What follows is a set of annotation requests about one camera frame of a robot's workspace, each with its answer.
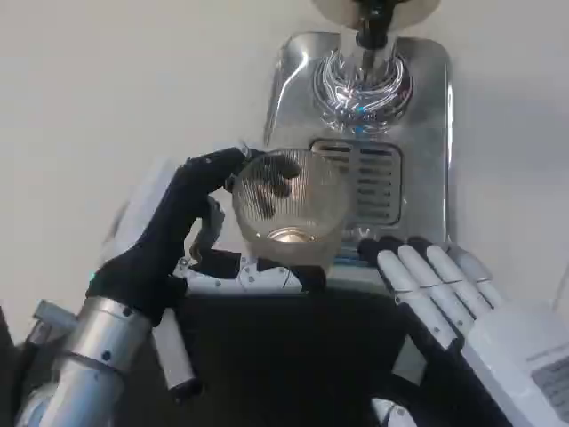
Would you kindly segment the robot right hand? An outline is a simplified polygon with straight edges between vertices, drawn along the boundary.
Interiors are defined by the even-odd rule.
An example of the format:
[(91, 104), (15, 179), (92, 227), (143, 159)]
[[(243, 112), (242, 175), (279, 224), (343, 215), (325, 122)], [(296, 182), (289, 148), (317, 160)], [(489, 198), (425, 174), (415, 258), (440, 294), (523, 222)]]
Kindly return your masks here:
[(426, 366), (373, 409), (383, 426), (565, 426), (568, 328), (544, 302), (509, 301), (462, 247), (365, 239), (359, 257), (394, 297)]

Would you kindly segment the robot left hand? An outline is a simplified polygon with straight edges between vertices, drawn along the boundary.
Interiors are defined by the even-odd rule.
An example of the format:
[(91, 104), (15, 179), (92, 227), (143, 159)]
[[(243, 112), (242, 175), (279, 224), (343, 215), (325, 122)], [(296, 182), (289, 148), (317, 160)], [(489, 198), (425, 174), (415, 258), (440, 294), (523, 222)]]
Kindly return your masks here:
[(211, 194), (231, 191), (250, 163), (260, 166), (263, 218), (274, 216), (270, 197), (290, 195), (299, 165), (285, 155), (229, 148), (166, 164), (143, 183), (118, 215), (86, 298), (121, 304), (154, 327), (153, 339), (169, 391), (199, 391), (173, 310), (189, 293), (285, 294), (325, 288), (314, 266), (284, 266), (255, 255), (213, 249), (223, 212)]

